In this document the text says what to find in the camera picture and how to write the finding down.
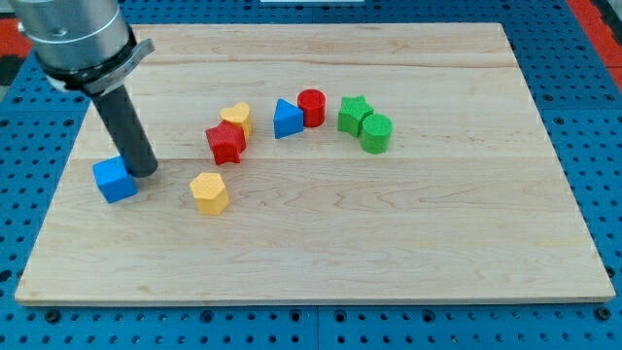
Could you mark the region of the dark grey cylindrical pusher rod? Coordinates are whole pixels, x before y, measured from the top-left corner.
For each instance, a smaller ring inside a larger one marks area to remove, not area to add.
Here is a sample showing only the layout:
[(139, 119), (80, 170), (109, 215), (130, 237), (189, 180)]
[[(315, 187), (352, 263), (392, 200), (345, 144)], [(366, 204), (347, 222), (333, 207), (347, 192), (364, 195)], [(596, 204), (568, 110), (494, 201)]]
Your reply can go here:
[(125, 86), (94, 96), (92, 101), (126, 171), (137, 178), (155, 173), (155, 153)]

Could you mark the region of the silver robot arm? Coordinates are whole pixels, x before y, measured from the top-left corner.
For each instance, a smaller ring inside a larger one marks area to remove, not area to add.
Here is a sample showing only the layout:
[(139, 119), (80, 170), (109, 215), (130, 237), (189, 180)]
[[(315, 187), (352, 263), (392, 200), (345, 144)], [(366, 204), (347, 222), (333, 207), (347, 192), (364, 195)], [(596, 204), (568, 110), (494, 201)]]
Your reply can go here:
[(124, 80), (155, 51), (138, 41), (113, 0), (10, 0), (36, 58), (58, 89), (88, 96), (127, 172), (138, 178), (158, 167)]

